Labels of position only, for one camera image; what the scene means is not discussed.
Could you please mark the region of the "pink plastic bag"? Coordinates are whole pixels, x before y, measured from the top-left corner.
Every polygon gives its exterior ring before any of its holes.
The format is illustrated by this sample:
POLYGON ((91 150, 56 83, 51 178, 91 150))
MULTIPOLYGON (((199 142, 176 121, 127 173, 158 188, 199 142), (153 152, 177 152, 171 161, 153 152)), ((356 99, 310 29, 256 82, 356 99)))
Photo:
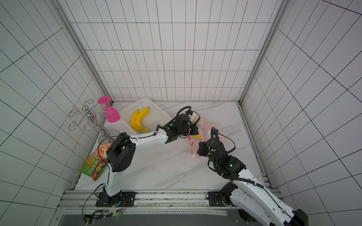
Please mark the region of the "pink plastic bag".
POLYGON ((191 147, 191 157, 201 158, 201 156, 197 154, 197 151, 199 149, 199 143, 207 142, 210 139, 210 131, 212 127, 215 127, 219 130, 219 128, 214 123, 211 123, 204 118, 201 118, 200 121, 197 123, 197 129, 199 134, 201 135, 200 139, 193 139, 195 135, 187 136, 187 141, 191 147))

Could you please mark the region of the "white perforated plastic basket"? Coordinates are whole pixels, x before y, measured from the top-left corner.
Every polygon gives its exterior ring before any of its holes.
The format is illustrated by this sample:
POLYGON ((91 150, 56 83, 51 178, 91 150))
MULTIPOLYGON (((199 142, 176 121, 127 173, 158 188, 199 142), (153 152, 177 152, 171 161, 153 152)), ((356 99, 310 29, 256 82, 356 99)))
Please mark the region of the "white perforated plastic basket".
POLYGON ((147 131, 155 131, 157 125, 164 126, 172 119, 165 111, 148 98, 143 98, 134 102, 121 110, 119 114, 124 124, 135 135, 144 134, 147 131), (135 117, 136 119, 140 119, 139 123, 137 120, 134 120, 135 125, 141 125, 146 131, 137 131, 132 127, 132 118, 135 112, 141 114, 141 116, 135 117))

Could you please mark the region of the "yellow banana bunch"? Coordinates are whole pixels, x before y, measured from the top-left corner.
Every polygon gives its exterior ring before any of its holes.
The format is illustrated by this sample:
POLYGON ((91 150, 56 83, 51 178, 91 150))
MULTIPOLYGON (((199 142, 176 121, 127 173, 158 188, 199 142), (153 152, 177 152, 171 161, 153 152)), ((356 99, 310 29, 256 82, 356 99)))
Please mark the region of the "yellow banana bunch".
POLYGON ((148 115, 149 112, 150 112, 149 107, 146 107, 141 111, 137 110, 134 112, 132 119, 131 119, 131 126, 135 131, 149 132, 148 129, 146 129, 145 127, 143 127, 141 125, 142 120, 148 115))

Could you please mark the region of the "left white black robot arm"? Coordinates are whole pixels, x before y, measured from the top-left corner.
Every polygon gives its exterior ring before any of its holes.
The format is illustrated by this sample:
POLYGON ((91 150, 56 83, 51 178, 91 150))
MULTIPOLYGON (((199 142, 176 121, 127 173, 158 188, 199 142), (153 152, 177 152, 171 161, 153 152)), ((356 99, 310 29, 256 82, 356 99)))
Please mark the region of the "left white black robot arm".
POLYGON ((164 126, 157 125, 155 131, 135 136, 127 133, 119 134, 107 150, 108 179, 98 195, 96 207, 117 207, 121 204, 123 201, 122 171, 131 165, 135 151, 154 145, 167 144, 179 137, 187 138, 198 135, 197 123, 200 119, 198 113, 188 110, 185 114, 176 114, 164 126))

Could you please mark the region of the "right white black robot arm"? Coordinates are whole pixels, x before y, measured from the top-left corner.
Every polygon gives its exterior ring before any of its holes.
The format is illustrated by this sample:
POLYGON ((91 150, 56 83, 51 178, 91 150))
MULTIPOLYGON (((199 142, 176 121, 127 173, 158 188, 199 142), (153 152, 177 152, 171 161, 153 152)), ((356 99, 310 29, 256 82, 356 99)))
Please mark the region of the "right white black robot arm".
POLYGON ((225 206, 237 206, 263 226, 307 226, 308 215, 294 210, 259 182, 246 165, 230 155, 219 138, 201 142, 198 155, 207 157, 213 170, 228 183, 221 189, 225 206))

